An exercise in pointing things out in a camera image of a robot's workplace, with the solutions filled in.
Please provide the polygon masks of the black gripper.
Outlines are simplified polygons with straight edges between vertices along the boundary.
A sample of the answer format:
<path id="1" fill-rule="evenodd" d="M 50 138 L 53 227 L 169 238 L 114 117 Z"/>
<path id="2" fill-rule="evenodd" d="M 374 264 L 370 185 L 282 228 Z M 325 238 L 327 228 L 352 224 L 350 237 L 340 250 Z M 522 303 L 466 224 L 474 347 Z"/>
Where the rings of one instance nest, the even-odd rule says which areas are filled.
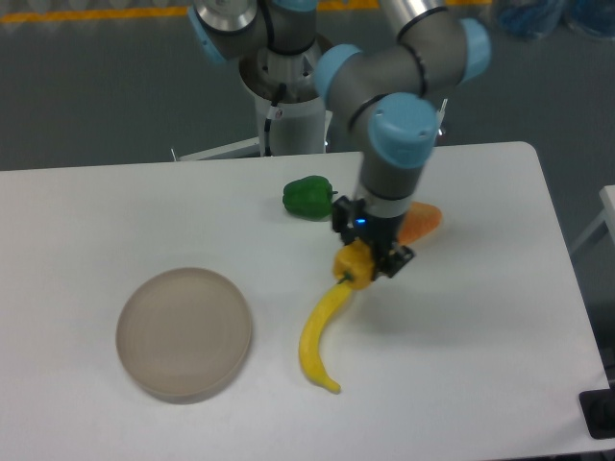
<path id="1" fill-rule="evenodd" d="M 370 213 L 364 199 L 341 196 L 332 203 L 332 230 L 344 246 L 357 239 L 369 246 L 375 262 L 373 279 L 394 278 L 414 258 L 414 252 L 398 242 L 403 221 L 403 214 L 379 217 Z"/>

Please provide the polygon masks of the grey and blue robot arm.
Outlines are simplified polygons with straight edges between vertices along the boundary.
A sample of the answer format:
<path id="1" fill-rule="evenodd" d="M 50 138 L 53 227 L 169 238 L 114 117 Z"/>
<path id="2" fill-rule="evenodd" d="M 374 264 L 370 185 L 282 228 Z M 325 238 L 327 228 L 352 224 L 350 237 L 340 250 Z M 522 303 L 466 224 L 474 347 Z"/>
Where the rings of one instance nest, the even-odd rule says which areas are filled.
<path id="1" fill-rule="evenodd" d="M 265 157 L 320 152 L 331 114 L 362 153 L 352 197 L 332 205 L 332 229 L 349 253 L 366 255 L 372 279 L 412 260 L 399 237 L 436 142 L 429 96 L 480 75 L 491 44 L 474 19 L 440 1 L 383 1 L 392 46 L 366 54 L 329 45 L 313 1 L 195 1 L 187 11 L 212 61 L 238 60 L 261 116 Z"/>

